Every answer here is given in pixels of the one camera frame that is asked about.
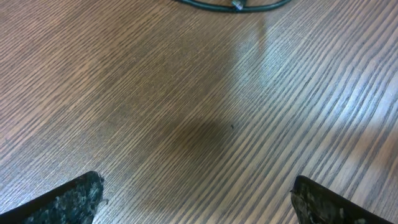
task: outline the wood grain surface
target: wood grain surface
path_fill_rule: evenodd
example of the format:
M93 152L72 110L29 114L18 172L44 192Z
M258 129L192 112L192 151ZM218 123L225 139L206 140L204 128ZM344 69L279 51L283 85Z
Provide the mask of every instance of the wood grain surface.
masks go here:
M306 175L398 223L398 0L0 0L0 52L0 212L96 170L95 223L297 223Z

